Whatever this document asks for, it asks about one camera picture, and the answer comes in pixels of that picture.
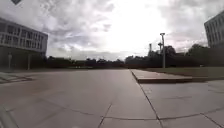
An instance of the gray cloud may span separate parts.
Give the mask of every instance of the gray cloud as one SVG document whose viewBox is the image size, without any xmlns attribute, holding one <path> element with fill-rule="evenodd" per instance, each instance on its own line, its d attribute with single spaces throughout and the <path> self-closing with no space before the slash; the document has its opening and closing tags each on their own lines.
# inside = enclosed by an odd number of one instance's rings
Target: gray cloud
<svg viewBox="0 0 224 128">
<path fill-rule="evenodd" d="M 67 56 L 59 44 L 95 49 L 103 45 L 95 33 L 108 31 L 106 13 L 113 8 L 110 0 L 22 0 L 17 6 L 1 0 L 0 16 L 48 33 L 47 54 Z"/>
<path fill-rule="evenodd" d="M 207 44 L 204 22 L 223 10 L 223 0 L 169 0 L 159 6 L 171 33 L 166 39 L 183 51 L 194 43 Z"/>
<path fill-rule="evenodd" d="M 168 1 L 157 8 L 170 30 L 166 42 L 177 51 L 186 51 L 194 43 L 206 45 L 203 24 L 224 8 L 223 0 Z M 22 0 L 17 6 L 0 0 L 1 17 L 48 33 L 47 55 L 72 58 L 115 59 L 133 54 L 102 49 L 103 35 L 113 26 L 108 14 L 114 8 L 112 0 Z"/>
</svg>

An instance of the concrete ground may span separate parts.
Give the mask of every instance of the concrete ground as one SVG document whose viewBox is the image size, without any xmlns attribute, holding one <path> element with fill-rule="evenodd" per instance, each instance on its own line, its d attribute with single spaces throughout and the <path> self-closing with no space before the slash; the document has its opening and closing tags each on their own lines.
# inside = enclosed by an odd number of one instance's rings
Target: concrete ground
<svg viewBox="0 0 224 128">
<path fill-rule="evenodd" d="M 1 73 L 0 78 L 0 127 L 224 127 L 224 81 L 139 85 L 129 70 Z"/>
</svg>

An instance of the pole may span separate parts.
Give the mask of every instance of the pole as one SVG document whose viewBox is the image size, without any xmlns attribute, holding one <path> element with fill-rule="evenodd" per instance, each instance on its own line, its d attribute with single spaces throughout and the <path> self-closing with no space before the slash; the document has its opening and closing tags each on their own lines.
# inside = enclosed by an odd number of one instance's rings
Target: pole
<svg viewBox="0 0 224 128">
<path fill-rule="evenodd" d="M 11 69 L 11 60 L 12 60 L 12 55 L 11 54 L 9 54 L 8 55 L 8 68 L 9 68 L 9 70 Z"/>
<path fill-rule="evenodd" d="M 163 68 L 166 68 L 166 50 L 165 50 L 165 43 L 164 43 L 164 35 L 165 33 L 160 33 L 162 36 L 162 43 L 163 43 Z"/>
<path fill-rule="evenodd" d="M 27 66 L 27 70 L 30 70 L 30 60 L 31 60 L 31 55 L 28 55 L 28 66 Z"/>
</svg>

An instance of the white building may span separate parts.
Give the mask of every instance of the white building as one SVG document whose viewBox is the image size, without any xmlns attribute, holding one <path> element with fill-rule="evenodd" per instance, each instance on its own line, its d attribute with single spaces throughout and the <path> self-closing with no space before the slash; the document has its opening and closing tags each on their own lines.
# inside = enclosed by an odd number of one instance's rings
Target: white building
<svg viewBox="0 0 224 128">
<path fill-rule="evenodd" d="M 210 47 L 224 44 L 224 11 L 204 24 Z"/>
<path fill-rule="evenodd" d="M 47 40 L 45 33 L 0 18 L 0 66 L 26 67 L 30 58 L 45 56 Z"/>
<path fill-rule="evenodd" d="M 0 45 L 46 53 L 48 35 L 0 18 Z"/>
</svg>

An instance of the distant building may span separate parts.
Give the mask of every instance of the distant building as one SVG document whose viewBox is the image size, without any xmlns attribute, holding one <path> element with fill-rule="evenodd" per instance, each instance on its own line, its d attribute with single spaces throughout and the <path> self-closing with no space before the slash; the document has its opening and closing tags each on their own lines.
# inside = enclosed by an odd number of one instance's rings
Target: distant building
<svg viewBox="0 0 224 128">
<path fill-rule="evenodd" d="M 224 44 L 224 11 L 204 23 L 208 45 Z"/>
<path fill-rule="evenodd" d="M 0 66 L 26 67 L 31 56 L 45 56 L 47 40 L 45 33 L 0 18 Z"/>
</svg>

